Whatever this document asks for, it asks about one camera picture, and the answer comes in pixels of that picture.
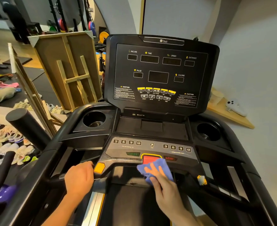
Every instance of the yellow button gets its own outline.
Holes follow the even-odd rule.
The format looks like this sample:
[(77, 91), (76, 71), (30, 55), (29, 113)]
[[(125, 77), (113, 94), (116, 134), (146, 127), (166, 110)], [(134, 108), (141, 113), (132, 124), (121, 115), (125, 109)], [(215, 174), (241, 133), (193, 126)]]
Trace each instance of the yellow button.
[(94, 172), (101, 174), (105, 169), (105, 163), (98, 162), (96, 167), (94, 168)]
[(169, 90), (169, 94), (174, 95), (174, 94), (176, 94), (176, 91)]

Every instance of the wooden shelf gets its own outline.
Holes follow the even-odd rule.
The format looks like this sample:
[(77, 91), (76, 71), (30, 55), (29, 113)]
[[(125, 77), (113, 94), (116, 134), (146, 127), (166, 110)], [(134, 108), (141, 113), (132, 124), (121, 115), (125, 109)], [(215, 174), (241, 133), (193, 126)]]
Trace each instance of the wooden shelf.
[(244, 125), (245, 127), (254, 129), (254, 125), (246, 118), (242, 117), (239, 114), (235, 113), (234, 111), (226, 111), (225, 104), (227, 103), (227, 99), (223, 98), (217, 105), (213, 105), (212, 103), (207, 104), (207, 109), (217, 113), (225, 118), (228, 118), (238, 124)]

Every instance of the blue cloth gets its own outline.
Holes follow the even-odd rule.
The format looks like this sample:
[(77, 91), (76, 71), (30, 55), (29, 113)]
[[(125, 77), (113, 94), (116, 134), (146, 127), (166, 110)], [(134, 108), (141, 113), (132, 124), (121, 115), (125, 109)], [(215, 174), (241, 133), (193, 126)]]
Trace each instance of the blue cloth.
[[(170, 168), (167, 165), (167, 162), (165, 159), (157, 159), (156, 161), (153, 162), (154, 166), (156, 167), (156, 169), (159, 171), (158, 167), (161, 166), (161, 168), (163, 169), (163, 172), (165, 173), (165, 175), (167, 176), (167, 178), (174, 182), (172, 173), (170, 171)], [(137, 165), (137, 170), (146, 177), (146, 182), (148, 182), (150, 185), (153, 185), (150, 178), (151, 177), (155, 177), (154, 175), (150, 174), (150, 173), (146, 173), (144, 168), (148, 167), (149, 169), (151, 169), (150, 163), (148, 164), (139, 164)]]

